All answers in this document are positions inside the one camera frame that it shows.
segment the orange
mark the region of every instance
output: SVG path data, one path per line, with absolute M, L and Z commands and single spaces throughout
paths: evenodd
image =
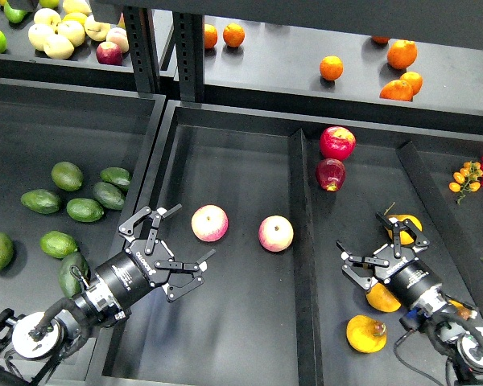
M 320 62 L 320 74 L 326 80 L 335 80 L 344 71 L 344 64 L 338 56 L 326 56 Z
M 399 303 L 395 296 L 381 283 L 372 287 L 366 297 L 367 302 L 369 302 L 373 308 L 382 312 L 395 312 L 401 307 L 401 303 Z
M 210 50 L 215 47 L 218 41 L 218 32 L 215 26 L 211 24 L 204 25 L 204 48 Z
M 347 323 L 345 336 L 354 350 L 369 354 L 386 345 L 386 326 L 366 315 L 356 315 Z
M 388 50 L 388 64 L 397 70 L 411 66 L 417 59 L 417 46 L 411 40 L 398 40 Z
M 395 99 L 396 101 L 411 101 L 411 98 L 413 98 L 413 88 L 405 80 L 392 80 L 390 83 L 385 84 L 379 97 Z
M 224 41 L 229 47 L 240 47 L 244 39 L 245 31 L 242 26 L 239 26 L 236 23 L 230 23 L 224 28 Z
M 422 87 L 423 79 L 422 76 L 414 71 L 408 71 L 401 75 L 400 80 L 405 80 L 413 88 L 413 95 L 417 95 Z
M 384 38 L 382 36 L 372 36 L 372 40 L 379 44 L 387 44 L 390 38 Z

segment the red apple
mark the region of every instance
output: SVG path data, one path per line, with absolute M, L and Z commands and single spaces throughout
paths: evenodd
M 316 165 L 316 181 L 326 191 L 339 191 L 345 181 L 345 166 L 334 158 L 326 158 Z
M 320 152 L 325 158 L 346 159 L 356 146 L 356 138 L 345 127 L 328 127 L 320 136 Z
M 197 209 L 192 217 L 192 230 L 202 241 L 217 241 L 229 226 L 227 215 L 221 207 L 205 205 Z
M 293 240 L 293 227 L 282 216 L 266 217 L 259 226 L 259 242 L 271 252 L 281 252 L 288 248 Z
M 113 42 L 102 42 L 97 47 L 97 60 L 100 64 L 121 66 L 123 63 L 122 50 Z

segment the robotic arm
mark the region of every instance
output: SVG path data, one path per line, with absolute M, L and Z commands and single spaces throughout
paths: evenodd
M 176 261 L 166 243 L 157 237 L 163 220 L 180 208 L 180 204 L 168 211 L 162 207 L 156 211 L 143 207 L 121 224 L 118 231 L 126 239 L 127 247 L 99 265 L 90 282 L 73 266 L 72 275 L 79 280 L 81 292 L 71 299 L 62 298 L 45 312 L 17 318 L 13 310 L 4 310 L 0 314 L 0 334 L 6 333 L 0 339 L 0 353 L 12 343 L 13 350 L 24 359 L 46 360 L 46 363 L 27 382 L 6 354 L 9 372 L 0 367 L 0 385 L 37 385 L 47 380 L 65 358 L 86 344 L 93 328 L 127 320 L 130 307 L 155 288 L 162 287 L 167 300 L 174 302 L 202 285 L 202 273 L 208 268 L 206 260 L 215 250 L 194 263 L 183 263 Z M 145 220 L 151 220 L 149 235 L 145 240 L 137 239 L 134 229 Z M 188 279 L 185 285 L 172 284 L 182 276 Z
M 382 283 L 409 310 L 400 319 L 404 328 L 426 333 L 433 347 L 450 358 L 460 384 L 478 384 L 474 382 L 475 375 L 483 374 L 483 327 L 471 321 L 477 310 L 460 302 L 471 310 L 471 318 L 458 314 L 450 302 L 456 299 L 442 291 L 441 280 L 417 257 L 429 247 L 429 240 L 413 222 L 392 222 L 381 213 L 376 217 L 392 231 L 392 243 L 384 244 L 372 257 L 359 257 L 337 241 L 344 260 L 342 273 L 367 291 Z M 400 232 L 410 234 L 414 244 L 401 245 Z M 358 274 L 358 269 L 366 274 Z

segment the yellow cherry tomato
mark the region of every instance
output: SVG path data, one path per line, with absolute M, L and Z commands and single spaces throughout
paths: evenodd
M 459 183 L 450 183 L 449 190 L 454 191 L 455 193 L 459 192 L 461 189 L 461 185 Z
M 454 178 L 454 180 L 457 182 L 457 183 L 464 183 L 465 182 L 465 177 L 458 171 L 455 171 L 453 174 L 452 174 L 452 177 Z
M 470 191 L 477 191 L 480 188 L 480 186 L 481 184 L 478 181 L 476 181 L 475 183 L 471 183 L 469 185 L 469 189 Z

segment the black metal post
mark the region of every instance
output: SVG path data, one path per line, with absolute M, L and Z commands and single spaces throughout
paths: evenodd
M 125 6 L 123 18 L 138 92 L 161 93 L 152 10 Z
M 204 101 L 204 16 L 173 13 L 180 99 Z

